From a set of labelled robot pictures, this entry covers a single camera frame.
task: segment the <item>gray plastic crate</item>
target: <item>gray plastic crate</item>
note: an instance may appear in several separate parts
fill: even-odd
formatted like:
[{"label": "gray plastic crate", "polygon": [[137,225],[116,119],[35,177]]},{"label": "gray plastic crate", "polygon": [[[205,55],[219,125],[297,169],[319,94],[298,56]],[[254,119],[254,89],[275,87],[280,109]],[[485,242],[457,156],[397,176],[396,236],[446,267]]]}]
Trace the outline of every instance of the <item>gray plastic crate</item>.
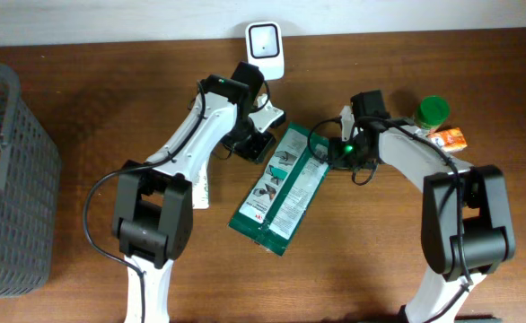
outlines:
[{"label": "gray plastic crate", "polygon": [[61,160],[0,65],[0,298],[41,287],[49,276]]}]

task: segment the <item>green and white package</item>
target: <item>green and white package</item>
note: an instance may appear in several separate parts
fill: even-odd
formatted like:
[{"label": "green and white package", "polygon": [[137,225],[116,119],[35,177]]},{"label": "green and white package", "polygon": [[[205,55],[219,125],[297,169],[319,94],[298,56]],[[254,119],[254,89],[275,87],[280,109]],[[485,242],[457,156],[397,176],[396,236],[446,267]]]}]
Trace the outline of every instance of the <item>green and white package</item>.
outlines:
[{"label": "green and white package", "polygon": [[[265,173],[235,213],[229,226],[258,244],[283,256],[320,184],[329,172],[307,149],[309,130],[291,123],[277,146]],[[327,154],[329,141],[311,137],[319,156]]]}]

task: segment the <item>brown table surface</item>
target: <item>brown table surface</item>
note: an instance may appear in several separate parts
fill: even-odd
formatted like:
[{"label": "brown table surface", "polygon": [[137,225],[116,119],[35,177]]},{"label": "brown table surface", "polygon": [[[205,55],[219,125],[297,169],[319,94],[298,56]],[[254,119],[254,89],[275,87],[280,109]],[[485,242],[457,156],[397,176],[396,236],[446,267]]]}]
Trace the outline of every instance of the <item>brown table surface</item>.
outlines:
[{"label": "brown table surface", "polygon": [[[285,76],[270,82],[272,101],[306,127],[373,89],[395,117],[411,115],[426,95],[450,102],[447,123],[469,142],[457,157],[505,173],[517,240],[515,259],[460,314],[526,322],[526,30],[289,37],[284,45]],[[64,161],[51,277],[36,292],[0,300],[0,322],[123,320],[127,270],[86,242],[85,195],[100,176],[169,139],[197,79],[230,76],[244,58],[244,39],[0,48]],[[211,207],[195,212],[171,276],[174,320],[364,319],[396,313],[414,295],[425,271],[422,196],[390,166],[366,187],[332,171],[282,258],[226,226],[264,166],[233,157],[210,168]],[[115,182],[94,198],[90,224],[96,241],[118,253],[114,199]]]}]

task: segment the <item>green bottle cap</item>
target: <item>green bottle cap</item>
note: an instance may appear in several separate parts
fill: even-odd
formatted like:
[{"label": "green bottle cap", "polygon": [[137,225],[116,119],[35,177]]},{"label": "green bottle cap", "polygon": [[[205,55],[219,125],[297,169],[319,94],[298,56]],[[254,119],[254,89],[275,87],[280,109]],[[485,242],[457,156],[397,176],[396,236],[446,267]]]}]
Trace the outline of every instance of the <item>green bottle cap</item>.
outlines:
[{"label": "green bottle cap", "polygon": [[449,114],[451,114],[449,103],[437,95],[424,98],[416,110],[416,118],[431,127],[440,126]]}]

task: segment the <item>orange package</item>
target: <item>orange package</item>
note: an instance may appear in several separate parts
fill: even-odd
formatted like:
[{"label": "orange package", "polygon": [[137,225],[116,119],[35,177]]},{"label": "orange package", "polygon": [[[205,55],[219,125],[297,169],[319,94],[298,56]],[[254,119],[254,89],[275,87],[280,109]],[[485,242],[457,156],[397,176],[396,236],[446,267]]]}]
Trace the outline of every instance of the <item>orange package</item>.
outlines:
[{"label": "orange package", "polygon": [[467,141],[459,128],[435,132],[427,136],[433,144],[447,153],[459,152],[467,147]]}]

